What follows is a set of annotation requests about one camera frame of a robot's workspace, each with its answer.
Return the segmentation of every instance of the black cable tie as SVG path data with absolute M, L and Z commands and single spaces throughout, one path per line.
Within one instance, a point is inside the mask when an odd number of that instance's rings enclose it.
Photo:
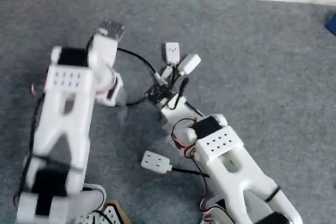
M 277 189 L 274 190 L 274 192 L 267 198 L 265 199 L 266 203 L 269 203 L 275 196 L 276 194 L 281 190 L 281 187 L 278 186 Z

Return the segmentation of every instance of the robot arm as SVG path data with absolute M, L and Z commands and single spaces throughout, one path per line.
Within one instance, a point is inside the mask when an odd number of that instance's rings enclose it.
M 125 104 L 123 83 L 113 70 L 124 26 L 105 20 L 89 50 L 55 47 L 45 84 L 44 103 L 19 190 L 17 223 L 67 223 L 99 209 L 106 193 L 85 190 L 95 99 L 106 106 Z M 70 111 L 65 104 L 72 103 Z M 50 160 L 56 142 L 64 136 L 70 164 Z
M 154 104 L 159 100 L 156 105 L 166 121 L 163 128 L 169 133 L 174 129 L 174 137 L 170 134 L 167 141 L 181 155 L 190 148 L 214 182 L 218 194 L 206 208 L 217 206 L 211 210 L 215 223 L 302 224 L 294 206 L 259 168 L 223 115 L 204 116 L 184 96 L 160 84 L 148 98 Z

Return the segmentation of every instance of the black wire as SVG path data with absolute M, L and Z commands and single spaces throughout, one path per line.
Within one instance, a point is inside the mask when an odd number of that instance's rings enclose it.
M 98 213 L 100 216 L 103 216 L 105 218 L 105 220 L 109 223 L 109 224 L 113 224 L 112 221 L 107 217 L 106 214 L 104 214 L 102 211 L 100 210 L 94 210 L 92 212 L 96 212 Z
M 179 93 L 178 93 L 177 98 L 176 98 L 176 100 L 175 100 L 174 107 L 171 108 L 171 107 L 169 107 L 169 105 L 167 104 L 168 109 L 170 109 L 170 110 L 175 110 L 175 109 L 177 108 L 177 105 L 178 105 L 178 103 L 179 103 L 179 100 L 180 100 L 180 98 L 183 96 L 184 90 L 185 90 L 185 88 L 187 87 L 188 83 L 189 83 L 189 78 L 188 78 L 188 77 L 184 78 L 183 81 L 182 81 L 182 83 L 181 83 L 181 85 L 180 85 L 180 89 L 179 89 L 179 91 L 178 91 Z
M 187 174 L 194 174 L 194 175 L 201 175 L 201 173 L 195 171 L 195 170 L 186 170 L 186 169 L 180 169 L 176 167 L 172 167 L 172 171 L 179 172 L 179 173 L 187 173 Z M 210 178 L 209 174 L 204 174 L 205 177 Z
M 117 50 L 121 51 L 121 52 L 125 52 L 125 53 L 127 53 L 129 55 L 133 55 L 133 56 L 137 57 L 139 60 L 141 60 L 143 63 L 145 63 L 152 70 L 153 74 L 156 73 L 156 71 L 153 68 L 153 66 L 145 58 L 143 58 L 142 56 L 136 54 L 135 52 L 132 52 L 132 51 L 129 51 L 127 49 L 120 48 L 120 47 L 118 47 Z
M 206 195 L 207 195 L 207 192 L 208 192 L 208 184 L 206 182 L 206 179 L 205 179 L 205 174 L 202 172 L 202 169 L 200 168 L 200 166 L 198 165 L 198 163 L 196 162 L 196 160 L 194 159 L 194 156 L 193 154 L 191 155 L 190 159 L 194 162 L 194 164 L 196 165 L 197 169 L 199 170 L 200 174 L 202 175 L 202 179 L 203 179 L 203 182 L 204 182 L 204 196 L 202 198 L 205 199 Z M 201 209 L 202 206 L 199 206 L 199 210 L 201 212 L 206 212 L 206 211 L 209 211 L 211 209 L 214 209 L 214 208 L 218 208 L 220 210 L 222 210 L 230 219 L 231 221 L 234 223 L 234 220 L 232 219 L 232 217 L 228 214 L 228 212 L 226 210 L 224 210 L 222 207 L 220 206 L 212 206 L 212 207 L 209 207 L 208 209 L 205 209 L 205 210 L 202 210 Z
M 194 106 L 192 106 L 188 101 L 185 102 L 185 105 L 187 105 L 190 109 L 192 109 L 197 115 L 204 117 L 204 115 L 198 111 Z
M 13 197 L 13 202 L 15 202 L 15 199 L 17 197 L 20 197 L 21 193 L 23 192 L 24 188 L 25 188 L 25 184 L 26 184 L 26 177 L 27 177 L 27 173 L 28 173 L 28 169 L 29 169 L 29 165 L 30 162 L 32 161 L 32 157 L 33 157 L 33 147 L 34 147 L 34 134 L 35 134 L 35 129 L 36 129 L 36 121 L 37 121 L 37 114 L 38 114 L 38 110 L 44 100 L 45 94 L 43 93 L 39 99 L 37 100 L 35 109 L 34 109 L 34 114 L 33 114 L 33 119 L 32 119 L 32 123 L 30 124 L 30 139 L 29 139 L 29 151 L 28 151 L 28 156 L 27 156 L 27 161 L 25 164 L 25 167 L 22 171 L 21 174 L 21 180 L 20 180 L 20 184 L 19 184 L 19 188 L 17 193 L 14 195 Z
M 150 70 L 152 70 L 153 74 L 156 73 L 156 70 L 153 68 L 153 66 L 145 58 L 143 58 L 139 54 L 136 54 L 135 52 L 132 52 L 130 50 L 127 50 L 127 49 L 124 49 L 124 48 L 120 48 L 120 47 L 118 47 L 117 50 L 120 51 L 120 52 L 125 52 L 126 54 L 133 55 L 133 56 L 137 57 L 145 65 L 147 65 L 150 68 Z M 135 105 L 138 105 L 138 104 L 144 102 L 145 100 L 146 100 L 146 97 L 143 96 L 143 97 L 139 98 L 138 100 L 136 100 L 134 102 L 127 102 L 126 106 L 135 106 Z
M 90 37 L 90 39 L 88 40 L 88 42 L 86 43 L 86 50 L 89 50 L 91 44 L 92 44 L 92 41 L 93 41 L 93 36 Z M 156 74 L 156 70 L 153 68 L 153 66 L 145 59 L 143 58 L 141 55 L 135 53 L 135 52 L 132 52 L 130 50 L 127 50 L 127 49 L 124 49 L 124 48 L 121 48 L 121 47 L 118 47 L 117 48 L 117 51 L 120 51 L 120 52 L 125 52 L 126 54 L 129 54 L 129 55 L 133 55 L 135 57 L 137 57 L 139 60 L 141 60 L 146 66 L 148 66 L 150 68 L 150 70 L 153 72 L 153 74 L 155 75 Z M 134 101 L 134 102 L 127 102 L 126 103 L 126 106 L 135 106 L 135 105 L 138 105 L 142 102 L 144 102 L 146 100 L 146 97 L 143 96 L 141 98 L 139 98 L 138 100 Z

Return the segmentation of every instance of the white plug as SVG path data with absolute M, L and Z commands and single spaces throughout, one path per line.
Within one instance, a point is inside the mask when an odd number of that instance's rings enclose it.
M 198 64 L 201 63 L 201 58 L 198 55 L 188 55 L 185 59 L 179 64 L 178 72 L 180 75 L 190 74 Z
M 177 65 L 180 61 L 180 46 L 177 42 L 167 42 L 166 49 L 166 62 L 168 65 Z
M 167 79 L 173 72 L 173 68 L 171 66 L 166 66 L 166 68 L 163 70 L 163 73 L 161 75 L 161 78 L 163 80 Z
M 145 151 L 141 166 L 145 169 L 162 174 L 172 170 L 169 158 L 150 151 Z

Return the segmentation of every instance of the cable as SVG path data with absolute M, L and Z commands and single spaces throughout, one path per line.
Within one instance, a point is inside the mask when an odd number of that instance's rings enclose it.
M 121 52 L 125 52 L 125 53 L 127 53 L 129 55 L 133 55 L 133 56 L 137 57 L 139 60 L 141 60 L 144 64 L 146 64 L 152 70 L 153 74 L 156 73 L 156 70 L 153 68 L 153 66 L 145 58 L 143 58 L 142 56 L 136 54 L 135 52 L 132 52 L 132 51 L 129 51 L 127 49 L 120 48 L 120 47 L 118 47 L 117 50 L 121 51 Z
M 93 36 L 90 37 L 90 39 L 88 40 L 88 42 L 86 43 L 86 50 L 88 51 L 91 44 L 92 44 L 92 41 L 93 41 Z M 132 55 L 132 56 L 135 56 L 137 57 L 139 60 L 141 60 L 146 66 L 148 66 L 150 68 L 150 70 L 153 72 L 153 74 L 155 75 L 157 73 L 157 71 L 154 69 L 154 67 L 145 59 L 143 58 L 141 55 L 135 53 L 135 52 L 132 52 L 130 50 L 127 50 L 127 49 L 124 49 L 124 48 L 121 48 L 121 47 L 118 47 L 117 48 L 117 51 L 120 51 L 120 52 L 125 52 L 126 54 L 129 54 L 129 55 Z M 126 106 L 135 106 L 135 105 L 138 105 L 142 102 L 144 102 L 146 100 L 146 96 L 143 96 L 141 98 L 139 98 L 138 100 L 134 101 L 134 102 L 127 102 L 126 103 Z
M 179 93 L 177 95 L 177 98 L 176 98 L 176 101 L 175 101 L 175 104 L 174 104 L 174 108 L 169 107 L 168 104 L 167 104 L 168 109 L 175 110 L 177 108 L 179 100 L 183 96 L 184 90 L 185 90 L 186 86 L 188 85 L 188 83 L 189 83 L 189 78 L 188 77 L 184 78 L 181 85 L 180 85 L 180 89 L 178 91 Z
M 92 212 L 96 212 L 96 213 L 98 213 L 100 216 L 104 217 L 105 220 L 106 220 L 109 224 L 113 224 L 112 221 L 109 219 L 109 217 L 107 217 L 107 215 L 104 214 L 102 211 L 100 211 L 100 210 L 94 210 L 94 211 L 92 211 Z
M 195 171 L 195 170 L 186 170 L 186 169 L 180 169 L 176 167 L 172 167 L 172 171 L 178 172 L 178 173 L 186 173 L 186 174 L 194 174 L 194 175 L 202 175 L 201 173 Z M 210 178 L 209 174 L 204 174 L 205 177 Z
M 200 210 L 200 212 L 205 215 L 205 214 L 208 214 L 210 213 L 213 209 L 215 208 L 218 208 L 220 210 L 222 210 L 230 219 L 231 221 L 234 223 L 234 220 L 232 219 L 232 217 L 228 214 L 228 212 L 226 211 L 226 209 L 224 209 L 223 207 L 220 207 L 220 206 L 212 206 L 208 209 L 202 209 L 202 205 L 203 205 L 203 202 L 206 198 L 206 195 L 207 195 L 207 192 L 208 192 L 208 184 L 206 182 L 206 179 L 205 179 L 205 174 L 202 172 L 202 169 L 200 168 L 200 166 L 198 165 L 198 163 L 196 162 L 195 158 L 194 158 L 194 150 L 192 150 L 192 153 L 191 153 L 191 156 L 190 156 L 190 159 L 194 162 L 194 164 L 196 165 L 197 169 L 199 170 L 200 174 L 202 175 L 202 179 L 203 179 L 203 182 L 204 182 L 204 196 L 202 198 L 202 200 L 199 202 L 198 204 L 198 209 Z
M 26 161 L 25 167 L 24 167 L 24 169 L 22 171 L 22 174 L 21 174 L 21 180 L 20 180 L 18 191 L 13 197 L 13 205 L 14 206 L 17 206 L 16 200 L 20 197 L 21 193 L 23 192 L 23 190 L 25 188 L 28 168 L 29 168 L 30 162 L 32 161 L 32 157 L 33 157 L 34 134 L 35 134 L 35 129 L 36 129 L 37 114 L 38 114 L 38 110 L 39 110 L 39 108 L 40 108 L 40 106 L 41 106 L 41 104 L 44 100 L 44 97 L 45 97 L 45 94 L 43 93 L 39 97 L 39 99 L 37 100 L 36 106 L 34 108 L 33 119 L 31 121 L 32 123 L 30 124 L 30 139 L 29 139 L 29 150 L 28 150 L 27 161 Z
M 198 111 L 194 106 L 192 106 L 188 101 L 185 102 L 185 105 L 187 105 L 190 109 L 192 109 L 197 115 L 204 117 L 204 115 Z
M 192 146 L 192 145 L 189 145 L 189 146 L 186 147 L 186 146 L 185 146 L 184 144 L 182 144 L 179 140 L 177 140 L 176 135 L 175 135 L 175 133 L 174 133 L 177 124 L 180 123 L 180 122 L 182 122 L 182 121 L 185 121 L 185 120 L 191 120 L 191 121 L 193 121 L 194 123 L 196 122 L 196 119 L 193 119 L 193 118 L 182 118 L 182 119 L 178 120 L 178 121 L 174 124 L 174 126 L 173 126 L 173 128 L 172 128 L 171 137 L 172 137 L 172 140 L 174 141 L 175 145 L 176 145 L 177 147 L 179 147 L 179 148 L 187 148 L 187 147 Z

